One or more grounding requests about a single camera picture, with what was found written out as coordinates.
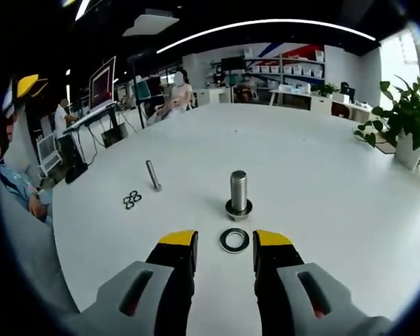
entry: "person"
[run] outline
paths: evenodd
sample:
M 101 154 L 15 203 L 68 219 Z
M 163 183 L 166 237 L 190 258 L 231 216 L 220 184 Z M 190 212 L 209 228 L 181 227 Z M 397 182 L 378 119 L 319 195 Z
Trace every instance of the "person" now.
M 218 88 L 224 88 L 226 86 L 225 73 L 223 68 L 221 68 L 221 65 L 216 67 L 215 74 L 213 75 L 213 82 Z
M 67 99 L 61 100 L 57 105 L 55 112 L 56 138 L 61 146 L 62 159 L 66 161 L 67 165 L 75 165 L 79 161 L 79 153 L 71 135 L 64 134 L 64 130 L 67 129 L 67 122 L 77 121 L 78 117 L 67 114 L 65 109 L 68 105 L 69 101 Z
M 193 88 L 189 84 L 187 71 L 177 71 L 174 74 L 174 86 L 167 102 L 146 121 L 147 126 L 187 111 L 192 99 Z
M 242 82 L 234 89 L 237 102 L 249 103 L 253 101 L 253 93 L 256 89 L 256 82 L 249 73 L 243 75 Z
M 5 96 L 0 115 L 0 180 L 31 215 L 49 226 L 53 226 L 51 190 L 38 190 L 29 182 L 28 176 L 18 173 L 10 168 L 4 161 L 3 156 L 8 150 L 9 143 L 13 140 L 14 123 L 17 121 L 18 113 L 25 110 L 22 100 L 19 101 L 18 93 L 13 98 L 13 92 L 18 90 L 18 86 L 13 88 L 11 84 Z

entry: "potted plant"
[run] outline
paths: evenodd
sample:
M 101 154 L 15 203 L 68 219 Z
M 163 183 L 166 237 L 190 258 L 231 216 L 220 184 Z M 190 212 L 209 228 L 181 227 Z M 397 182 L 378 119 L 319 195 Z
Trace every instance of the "potted plant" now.
M 379 119 L 359 125 L 354 134 L 375 147 L 375 133 L 378 131 L 387 142 L 395 146 L 395 158 L 407 168 L 413 169 L 420 161 L 420 78 L 412 87 L 402 78 L 399 79 L 405 83 L 406 90 L 394 87 L 400 93 L 398 101 L 389 92 L 390 82 L 379 84 L 381 92 L 392 101 L 392 109 L 374 107 L 372 114 Z
M 333 84 L 315 84 L 311 87 L 311 92 L 315 92 L 321 97 L 332 98 L 334 92 L 338 92 L 339 89 Z

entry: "white shirt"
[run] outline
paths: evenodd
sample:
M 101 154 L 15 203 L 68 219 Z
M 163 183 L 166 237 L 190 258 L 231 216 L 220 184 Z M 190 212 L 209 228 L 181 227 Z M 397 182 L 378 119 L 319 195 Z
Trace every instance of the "white shirt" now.
M 62 138 L 63 131 L 67 129 L 67 121 L 65 117 L 67 116 L 67 112 L 64 108 L 60 105 L 57 105 L 56 112 L 55 112 L 55 126 L 56 126 L 56 138 Z
M 173 86 L 171 89 L 171 99 L 184 99 L 187 92 L 190 93 L 190 95 L 193 94 L 193 89 L 191 88 L 190 84 L 183 84 L 182 86 Z M 175 109 L 186 111 L 187 104 L 184 104 L 182 106 L 176 106 Z

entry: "chair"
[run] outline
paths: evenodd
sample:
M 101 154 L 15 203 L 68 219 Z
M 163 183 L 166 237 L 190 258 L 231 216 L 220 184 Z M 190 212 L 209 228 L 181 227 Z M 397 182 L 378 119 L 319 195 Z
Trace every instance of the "chair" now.
M 53 168 L 62 163 L 61 155 L 56 148 L 54 133 L 37 141 L 37 152 L 40 162 L 38 174 L 41 179 L 46 179 Z

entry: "metal cylinder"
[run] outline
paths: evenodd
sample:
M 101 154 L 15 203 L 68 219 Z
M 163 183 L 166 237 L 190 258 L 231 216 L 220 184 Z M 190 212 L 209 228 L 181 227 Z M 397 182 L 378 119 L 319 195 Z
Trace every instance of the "metal cylinder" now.
M 232 208 L 243 211 L 247 207 L 247 175 L 242 170 L 234 171 L 230 177 Z
M 146 166 L 148 168 L 149 176 L 151 176 L 151 180 L 153 181 L 154 189 L 156 191 L 160 191 L 162 189 L 162 186 L 160 185 L 159 181 L 157 180 L 157 176 L 154 172 L 153 164 L 150 160 L 146 161 Z

